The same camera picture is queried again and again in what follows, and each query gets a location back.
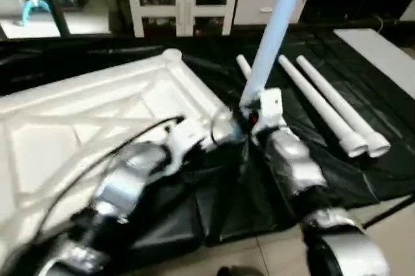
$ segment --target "white foam board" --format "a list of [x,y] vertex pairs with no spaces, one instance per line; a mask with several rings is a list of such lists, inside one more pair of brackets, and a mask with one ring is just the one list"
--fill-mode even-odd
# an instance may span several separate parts
[[372,29],[334,30],[402,90],[415,98],[415,60]]
[[[0,266],[28,242],[51,199],[86,165],[132,134],[185,115],[206,129],[224,104],[167,49],[111,67],[0,98]],[[159,141],[156,128],[142,140]],[[46,230],[83,208],[105,163],[56,207]]]

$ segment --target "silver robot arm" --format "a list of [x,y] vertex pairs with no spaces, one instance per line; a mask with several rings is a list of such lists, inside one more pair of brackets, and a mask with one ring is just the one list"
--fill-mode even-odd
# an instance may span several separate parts
[[60,236],[37,276],[99,273],[119,251],[123,226],[136,209],[147,185],[175,174],[186,153],[208,137],[192,119],[173,127],[163,144],[134,143],[122,149],[107,170],[89,205],[86,221]]
[[[248,62],[242,55],[237,62],[248,78]],[[333,204],[320,167],[285,122],[281,91],[262,89],[253,102],[241,109],[245,115],[257,115],[251,130],[254,143],[264,152],[287,206],[300,223],[311,275],[389,276],[381,250],[345,209]]]

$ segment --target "white drawer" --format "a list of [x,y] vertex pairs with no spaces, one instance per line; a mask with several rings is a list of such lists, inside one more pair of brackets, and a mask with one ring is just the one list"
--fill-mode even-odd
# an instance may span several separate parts
[[[297,0],[290,23],[297,23],[307,0]],[[265,25],[271,17],[276,0],[238,0],[236,25]]]

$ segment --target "white board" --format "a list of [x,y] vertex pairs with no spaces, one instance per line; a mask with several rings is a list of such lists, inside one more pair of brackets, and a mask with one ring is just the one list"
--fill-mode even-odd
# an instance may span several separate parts
[[415,60],[372,29],[334,30],[378,70],[415,98]]

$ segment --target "white plastic tray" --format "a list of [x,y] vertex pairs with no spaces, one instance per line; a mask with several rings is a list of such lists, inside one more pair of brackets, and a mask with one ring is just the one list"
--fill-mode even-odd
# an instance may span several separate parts
[[[209,128],[223,103],[176,49],[0,99],[0,266],[32,238],[51,199],[111,147],[158,120],[194,117]],[[156,128],[142,140],[164,139]],[[55,208],[45,228],[87,203],[104,165]]]

